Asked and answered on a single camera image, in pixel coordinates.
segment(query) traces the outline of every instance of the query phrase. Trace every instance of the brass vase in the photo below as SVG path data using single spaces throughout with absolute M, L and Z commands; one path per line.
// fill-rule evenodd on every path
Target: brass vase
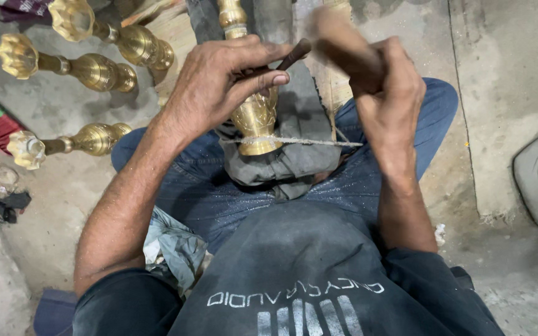
M 19 131 L 10 134 L 7 150 L 14 156 L 17 165 L 32 170 L 40 168 L 47 156 L 57 153 L 76 150 L 91 156 L 107 155 L 116 142 L 130 131 L 132 128 L 124 123 L 92 123 L 81 128 L 76 135 L 52 140 L 39 140 L 32 132 Z
M 248 35 L 246 13 L 240 0 L 218 0 L 219 24 L 225 39 L 231 40 Z M 245 138 L 274 138 L 277 105 L 277 87 L 269 90 L 269 97 L 260 93 L 252 95 L 232 112 L 231 119 Z M 265 154 L 282 146 L 279 141 L 258 140 L 241 143 L 238 152 L 245 156 Z
M 1 67 L 19 80 L 27 80 L 39 70 L 71 75 L 98 92 L 130 92 L 136 87 L 136 73 L 127 64 L 116 64 L 100 54 L 85 54 L 75 60 L 37 51 L 22 34 L 1 35 Z
M 173 49 L 150 30 L 139 25 L 115 28 L 95 19 L 86 0 L 55 0 L 49 4 L 53 29 L 66 40 L 78 42 L 94 35 L 106 43 L 117 45 L 121 55 L 137 66 L 155 70 L 169 69 Z

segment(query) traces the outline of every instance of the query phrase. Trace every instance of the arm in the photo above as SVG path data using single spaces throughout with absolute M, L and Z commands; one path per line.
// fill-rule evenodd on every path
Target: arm
M 414 134 L 426 85 L 398 38 L 381 47 L 388 67 L 384 96 L 350 84 L 366 138 L 381 174 L 378 220 L 388 248 L 437 253 L 437 243 L 416 176 Z
M 167 105 L 153 118 L 84 226 L 74 268 L 78 296 L 107 274 L 145 266 L 142 246 L 161 180 L 174 158 L 250 95 L 286 84 L 289 76 L 284 71 L 253 72 L 241 80 L 235 74 L 283 59 L 291 50 L 249 35 L 207 42 L 188 54 Z

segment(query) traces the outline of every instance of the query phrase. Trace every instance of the denim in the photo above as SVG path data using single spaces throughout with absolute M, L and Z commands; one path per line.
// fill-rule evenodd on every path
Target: denim
M 418 115 L 414 147 L 417 177 L 429 166 L 444 139 L 456 109 L 458 95 L 441 80 L 424 78 L 427 91 Z M 329 177 L 310 191 L 287 202 L 325 202 L 362 217 L 367 225 L 377 222 L 381 173 L 362 126 L 356 105 L 350 99 L 335 116 L 335 125 L 351 142 L 365 145 L 344 147 L 351 156 Z M 139 128 L 118 141 L 111 162 L 119 172 L 134 153 L 146 128 Z M 161 182 L 155 205 L 201 236 L 215 254 L 242 220 L 258 209 L 276 203 L 271 187 L 242 187 L 224 169 L 224 152 L 219 137 L 210 131 L 193 141 L 173 161 Z

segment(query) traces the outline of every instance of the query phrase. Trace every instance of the man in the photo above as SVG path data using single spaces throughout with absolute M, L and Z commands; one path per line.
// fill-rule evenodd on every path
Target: man
M 383 44 L 384 95 L 354 87 L 337 115 L 348 139 L 366 145 L 347 150 L 325 181 L 275 204 L 228 178 L 209 131 L 251 94 L 289 81 L 283 71 L 234 74 L 290 50 L 255 35 L 197 46 L 165 108 L 117 144 L 119 173 L 78 243 L 75 335 L 503 334 L 468 275 L 437 255 L 418 186 L 457 96 L 423 80 L 397 38 Z M 183 304 L 144 270 L 155 204 L 215 254 Z

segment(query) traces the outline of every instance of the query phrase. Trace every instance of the black t-shirt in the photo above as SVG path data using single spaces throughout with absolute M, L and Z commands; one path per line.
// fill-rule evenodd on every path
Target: black t-shirt
M 145 270 L 79 300 L 74 335 L 503 335 L 437 254 L 382 259 L 361 218 L 287 202 L 248 217 L 183 304 Z

